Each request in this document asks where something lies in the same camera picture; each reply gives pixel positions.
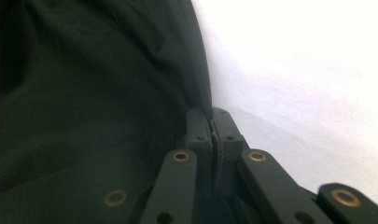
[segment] black fabric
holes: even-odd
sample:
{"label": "black fabric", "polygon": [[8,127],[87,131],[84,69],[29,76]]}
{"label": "black fabric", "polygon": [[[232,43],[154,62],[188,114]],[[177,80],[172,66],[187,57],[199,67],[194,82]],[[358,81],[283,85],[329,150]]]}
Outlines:
{"label": "black fabric", "polygon": [[0,1],[0,223],[134,220],[193,107],[210,118],[190,1]]}

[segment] brass ring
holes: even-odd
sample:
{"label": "brass ring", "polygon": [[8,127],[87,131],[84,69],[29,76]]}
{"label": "brass ring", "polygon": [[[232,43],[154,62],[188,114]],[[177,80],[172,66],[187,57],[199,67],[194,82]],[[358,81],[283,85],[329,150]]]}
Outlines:
{"label": "brass ring", "polygon": [[105,196],[105,204],[109,207],[116,207],[127,200],[127,193],[123,189],[116,189]]}
{"label": "brass ring", "polygon": [[349,207],[359,207],[360,206],[360,199],[355,195],[353,194],[351,191],[349,190],[346,190],[346,189],[334,189],[331,191],[331,196],[333,196],[333,198],[345,205],[345,206],[349,206]]}
{"label": "brass ring", "polygon": [[267,157],[264,154],[257,151],[249,153],[248,156],[249,156],[249,159],[252,161],[265,161],[267,159]]}
{"label": "brass ring", "polygon": [[174,154],[174,161],[188,161],[189,160],[189,154],[187,152],[176,152]]}

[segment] white background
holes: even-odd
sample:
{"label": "white background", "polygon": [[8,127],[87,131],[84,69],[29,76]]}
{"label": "white background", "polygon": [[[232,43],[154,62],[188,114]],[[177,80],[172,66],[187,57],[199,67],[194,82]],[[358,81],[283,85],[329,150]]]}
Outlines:
{"label": "white background", "polygon": [[193,0],[214,106],[299,185],[378,203],[378,2]]}

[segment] round hole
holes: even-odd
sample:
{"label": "round hole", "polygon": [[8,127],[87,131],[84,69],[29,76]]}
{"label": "round hole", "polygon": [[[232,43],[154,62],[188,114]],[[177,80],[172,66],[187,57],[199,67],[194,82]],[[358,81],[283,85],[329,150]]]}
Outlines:
{"label": "round hole", "polygon": [[359,207],[360,199],[347,189],[334,189],[331,196],[339,203],[349,207]]}
{"label": "round hole", "polygon": [[109,207],[119,206],[127,199],[127,193],[123,189],[116,189],[105,196],[105,204]]}
{"label": "round hole", "polygon": [[314,224],[314,219],[309,216],[306,213],[303,212],[298,212],[296,213],[296,219],[301,223],[301,224]]}
{"label": "round hole", "polygon": [[252,161],[265,161],[267,157],[261,152],[254,151],[249,153],[249,159]]}
{"label": "round hole", "polygon": [[187,161],[189,159],[189,154],[186,152],[176,152],[174,154],[175,161]]}
{"label": "round hole", "polygon": [[158,224],[171,224],[174,221],[174,216],[170,213],[159,213],[157,216]]}

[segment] white wall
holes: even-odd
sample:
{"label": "white wall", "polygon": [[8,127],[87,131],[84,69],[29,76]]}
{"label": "white wall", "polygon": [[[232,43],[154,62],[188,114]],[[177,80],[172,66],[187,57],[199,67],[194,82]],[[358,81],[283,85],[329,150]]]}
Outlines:
{"label": "white wall", "polygon": [[193,0],[214,106],[303,187],[378,203],[378,2]]}

